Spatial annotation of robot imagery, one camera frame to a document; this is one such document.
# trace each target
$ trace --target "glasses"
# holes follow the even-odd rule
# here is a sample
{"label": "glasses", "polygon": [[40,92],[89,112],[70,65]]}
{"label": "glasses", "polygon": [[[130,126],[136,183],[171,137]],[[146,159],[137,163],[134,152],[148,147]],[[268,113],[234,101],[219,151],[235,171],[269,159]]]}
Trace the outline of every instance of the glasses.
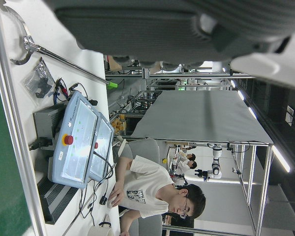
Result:
{"label": "glasses", "polygon": [[181,219],[185,219],[186,216],[187,216],[187,214],[186,214],[186,210],[187,210],[188,194],[189,194],[189,193],[187,193],[187,196],[186,196],[186,205],[185,205],[185,209],[182,210],[182,211],[183,211],[183,214],[180,215]]}

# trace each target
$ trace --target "white table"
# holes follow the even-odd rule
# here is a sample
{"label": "white table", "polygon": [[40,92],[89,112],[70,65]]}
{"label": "white table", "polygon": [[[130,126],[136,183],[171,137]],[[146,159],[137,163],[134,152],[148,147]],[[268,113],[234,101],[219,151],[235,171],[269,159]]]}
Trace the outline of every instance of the white table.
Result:
{"label": "white table", "polygon": [[[41,45],[42,47],[79,65],[101,78],[105,77],[103,55],[97,52],[81,50],[77,46],[75,38],[57,21],[53,12],[51,12],[41,0],[7,0],[6,5],[14,9],[24,19],[36,44]],[[3,44],[6,51],[5,60],[8,62],[9,58],[24,58],[26,51],[20,39],[22,39],[22,36],[25,36],[25,33],[20,30],[20,23],[6,12],[0,11],[0,18],[0,30],[4,39]],[[23,80],[30,76],[33,72],[33,69],[38,64],[41,56],[42,55],[39,53],[33,53],[30,60],[24,65],[14,65],[9,62],[7,63],[7,70],[9,71],[9,75],[7,77],[12,82],[9,87],[12,89],[12,99],[15,100],[15,106],[12,108],[13,110],[15,109],[15,111],[12,111],[12,113],[15,112],[17,114],[16,120],[19,120],[21,124],[21,136],[24,135],[24,142],[26,144],[31,144],[36,139],[36,131],[32,116],[33,112],[53,104],[52,96],[44,99],[42,102],[35,101],[29,96],[28,92],[22,85]],[[97,100],[97,110],[108,118],[107,93],[106,86],[104,84],[95,82],[91,80],[90,77],[87,77],[67,65],[61,64],[54,59],[47,56],[42,57],[46,62],[54,80],[63,78],[67,87],[70,87],[77,82],[82,83],[88,92],[88,98]],[[44,162],[45,157],[42,156],[42,153],[38,149],[33,151],[25,150],[25,154],[27,155],[24,155],[22,158],[28,158],[28,160],[23,161],[31,163],[31,168],[27,169],[28,173],[25,176],[29,176],[33,179],[24,179],[21,173],[22,182],[38,183],[46,173],[38,171],[36,166],[39,165],[39,163]],[[110,156],[109,161],[110,163],[113,162],[112,155]],[[115,176],[110,178],[108,182],[107,195],[109,195],[114,183]],[[89,183],[89,190],[91,190],[92,185],[93,183]],[[61,217],[57,220],[56,224],[48,225],[44,224],[43,221],[37,188],[35,188],[35,185],[33,186],[33,184],[32,186],[27,186],[27,188],[32,188],[30,193],[31,196],[27,195],[28,189],[25,189],[29,214],[33,224],[32,232],[49,236],[60,236],[64,233],[66,236],[86,236],[88,234],[89,228],[92,225],[92,218],[90,215],[86,219],[79,216],[76,221],[70,225],[79,210],[80,191],[75,194],[67,208],[62,213]],[[106,183],[103,184],[96,192],[97,200],[95,202],[95,208],[93,209],[95,224],[100,223],[105,214],[108,214],[112,223],[114,235],[118,236],[120,233],[118,208],[115,207],[114,209],[108,209],[107,206],[101,206],[98,204],[105,190]],[[91,195],[91,191],[88,191],[86,197],[88,202],[85,206],[92,201]],[[83,213],[86,214],[88,211],[89,209],[85,207]]]}

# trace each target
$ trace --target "hand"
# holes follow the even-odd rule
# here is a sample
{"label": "hand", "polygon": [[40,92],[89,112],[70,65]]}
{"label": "hand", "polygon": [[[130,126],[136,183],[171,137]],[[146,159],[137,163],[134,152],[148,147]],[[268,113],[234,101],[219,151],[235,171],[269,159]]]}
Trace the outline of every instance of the hand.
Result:
{"label": "hand", "polygon": [[129,232],[122,232],[120,236],[130,236]]}
{"label": "hand", "polygon": [[112,192],[110,193],[108,200],[112,199],[113,197],[116,197],[116,198],[112,201],[111,205],[112,207],[115,207],[119,205],[122,199],[124,198],[123,182],[117,181],[115,183],[115,186]]}

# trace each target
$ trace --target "black hair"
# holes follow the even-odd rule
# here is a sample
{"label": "black hair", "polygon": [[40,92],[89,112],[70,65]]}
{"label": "black hair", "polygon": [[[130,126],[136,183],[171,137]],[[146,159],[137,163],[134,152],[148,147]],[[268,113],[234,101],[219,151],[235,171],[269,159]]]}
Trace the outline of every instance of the black hair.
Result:
{"label": "black hair", "polygon": [[196,155],[191,154],[191,157],[189,158],[189,161],[195,161],[196,160]]}
{"label": "black hair", "polygon": [[195,169],[196,167],[197,167],[197,162],[193,161],[192,166],[190,168]]}
{"label": "black hair", "polygon": [[193,203],[193,214],[190,218],[195,219],[199,217],[206,207],[206,197],[199,186],[189,184],[178,187],[177,189],[187,189],[188,199]]}

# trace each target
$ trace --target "plastic bag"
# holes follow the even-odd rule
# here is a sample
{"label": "plastic bag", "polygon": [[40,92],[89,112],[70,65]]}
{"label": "plastic bag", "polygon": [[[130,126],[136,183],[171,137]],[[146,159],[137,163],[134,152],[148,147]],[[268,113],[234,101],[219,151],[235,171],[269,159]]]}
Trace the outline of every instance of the plastic bag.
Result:
{"label": "plastic bag", "polygon": [[55,81],[43,58],[40,58],[39,64],[35,67],[33,73],[23,81],[23,85],[35,101],[43,100],[46,96],[49,96],[50,91],[55,86]]}

